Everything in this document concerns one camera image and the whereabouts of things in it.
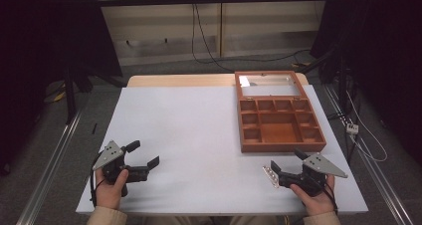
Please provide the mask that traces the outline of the black curtain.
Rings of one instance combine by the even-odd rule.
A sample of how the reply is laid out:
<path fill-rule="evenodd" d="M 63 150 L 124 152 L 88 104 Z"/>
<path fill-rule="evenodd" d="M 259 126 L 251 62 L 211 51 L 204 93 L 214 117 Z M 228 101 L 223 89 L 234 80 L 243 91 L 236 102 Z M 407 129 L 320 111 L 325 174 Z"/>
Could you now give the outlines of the black curtain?
<path fill-rule="evenodd" d="M 0 176 L 10 173 L 50 83 L 88 92 L 90 76 L 121 75 L 97 0 L 0 0 Z"/>
<path fill-rule="evenodd" d="M 327 1 L 311 54 L 325 54 L 346 26 L 352 76 L 422 166 L 422 0 Z"/>

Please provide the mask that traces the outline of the brown wooden jewelry box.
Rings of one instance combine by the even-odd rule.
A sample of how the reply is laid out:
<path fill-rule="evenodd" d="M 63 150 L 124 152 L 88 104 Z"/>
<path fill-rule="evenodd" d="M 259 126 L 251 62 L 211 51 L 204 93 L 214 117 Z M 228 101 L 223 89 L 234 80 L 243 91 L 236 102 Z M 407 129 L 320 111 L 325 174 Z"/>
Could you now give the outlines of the brown wooden jewelry box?
<path fill-rule="evenodd" d="M 322 151 L 324 135 L 295 72 L 237 72 L 235 82 L 242 151 Z"/>

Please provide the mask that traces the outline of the person's right hand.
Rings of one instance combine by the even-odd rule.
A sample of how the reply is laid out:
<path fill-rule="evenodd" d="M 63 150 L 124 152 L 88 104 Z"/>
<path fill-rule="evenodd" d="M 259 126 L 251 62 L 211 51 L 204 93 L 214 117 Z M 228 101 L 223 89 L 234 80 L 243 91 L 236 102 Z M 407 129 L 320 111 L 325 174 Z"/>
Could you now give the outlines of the person's right hand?
<path fill-rule="evenodd" d="M 336 210 L 334 206 L 334 176 L 328 175 L 326 177 L 325 188 L 323 192 L 315 197 L 308 196 L 299 186 L 292 184 L 291 190 L 302 200 L 306 206 L 309 216 L 319 215 L 326 212 L 333 212 Z"/>

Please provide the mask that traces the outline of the black metal stand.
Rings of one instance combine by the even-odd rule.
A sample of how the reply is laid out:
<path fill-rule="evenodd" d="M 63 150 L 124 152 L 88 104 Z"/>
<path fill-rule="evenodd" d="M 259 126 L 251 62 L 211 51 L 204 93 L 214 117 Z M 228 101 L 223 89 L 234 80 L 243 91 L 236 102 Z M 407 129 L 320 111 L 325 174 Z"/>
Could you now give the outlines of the black metal stand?
<path fill-rule="evenodd" d="M 77 113 L 76 101 L 75 101 L 75 91 L 74 91 L 74 81 L 72 77 L 72 72 L 69 66 L 65 66 L 63 69 L 64 74 L 64 83 L 65 83 L 65 94 L 67 99 L 67 124 L 70 124 Z"/>

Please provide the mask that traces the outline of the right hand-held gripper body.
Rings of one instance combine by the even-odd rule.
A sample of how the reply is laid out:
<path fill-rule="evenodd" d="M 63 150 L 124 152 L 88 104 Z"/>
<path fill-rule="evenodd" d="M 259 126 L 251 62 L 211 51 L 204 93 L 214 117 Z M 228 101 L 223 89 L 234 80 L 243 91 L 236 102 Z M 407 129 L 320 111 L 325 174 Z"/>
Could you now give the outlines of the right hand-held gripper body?
<path fill-rule="evenodd" d="M 278 184 L 289 188 L 292 184 L 299 186 L 308 196 L 315 197 L 322 193 L 326 177 L 330 174 L 342 178 L 348 175 L 319 152 L 309 155 L 302 160 L 302 172 L 292 174 L 281 172 L 278 175 Z"/>

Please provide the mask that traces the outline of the person's left hand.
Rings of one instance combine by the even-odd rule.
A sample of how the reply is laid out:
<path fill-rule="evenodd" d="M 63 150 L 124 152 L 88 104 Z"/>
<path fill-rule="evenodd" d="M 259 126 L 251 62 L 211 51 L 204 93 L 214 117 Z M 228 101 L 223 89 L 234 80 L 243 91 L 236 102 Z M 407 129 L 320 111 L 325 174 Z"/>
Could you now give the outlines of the person's left hand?
<path fill-rule="evenodd" d="M 127 178 L 128 171 L 124 169 L 119 174 L 114 184 L 108 184 L 103 172 L 98 169 L 96 171 L 97 206 L 118 210 L 120 206 L 121 191 L 125 186 Z"/>

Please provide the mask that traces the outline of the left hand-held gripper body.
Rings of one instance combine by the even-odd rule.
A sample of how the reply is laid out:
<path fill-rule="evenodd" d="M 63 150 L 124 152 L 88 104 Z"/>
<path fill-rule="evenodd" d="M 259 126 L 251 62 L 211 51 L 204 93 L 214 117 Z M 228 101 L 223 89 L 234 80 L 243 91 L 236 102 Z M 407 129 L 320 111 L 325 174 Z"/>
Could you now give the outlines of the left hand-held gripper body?
<path fill-rule="evenodd" d="M 93 163 L 93 175 L 96 170 L 103 172 L 107 182 L 115 183 L 120 172 L 128 170 L 127 183 L 146 181 L 149 174 L 147 164 L 144 166 L 129 166 L 124 162 L 127 153 L 125 146 L 119 147 L 117 143 L 111 140 L 95 158 Z"/>

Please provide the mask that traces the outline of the aluminium floor rail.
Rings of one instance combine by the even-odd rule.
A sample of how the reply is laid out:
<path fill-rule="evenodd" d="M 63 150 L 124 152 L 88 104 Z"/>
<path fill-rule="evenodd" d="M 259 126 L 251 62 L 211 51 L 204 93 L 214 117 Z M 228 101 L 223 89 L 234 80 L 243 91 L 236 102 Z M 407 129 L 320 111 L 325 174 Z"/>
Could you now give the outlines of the aluminium floor rail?
<path fill-rule="evenodd" d="M 16 225 L 34 225 L 38 214 L 45 202 L 48 192 L 52 186 L 54 177 L 63 161 L 63 158 L 68 150 L 73 135 L 79 125 L 81 119 L 81 111 L 77 111 L 75 115 L 68 121 L 65 129 L 60 137 L 56 148 L 47 163 L 36 188 L 30 196 L 29 201 L 24 207 Z"/>
<path fill-rule="evenodd" d="M 333 86 L 324 85 L 323 88 L 335 109 L 335 114 L 339 117 L 342 124 L 347 126 L 349 122 L 352 122 L 352 119 L 349 118 L 345 113 L 345 110 L 340 107 L 339 95 L 335 92 Z M 387 152 L 384 152 L 384 160 L 376 158 L 361 135 L 348 134 L 347 137 L 357 146 L 357 152 L 361 157 L 363 164 L 372 177 L 376 188 L 380 192 L 397 225 L 415 225 L 410 214 L 406 210 L 404 203 L 399 198 L 395 189 L 379 166 L 382 161 L 385 161 L 385 159 L 388 158 Z"/>

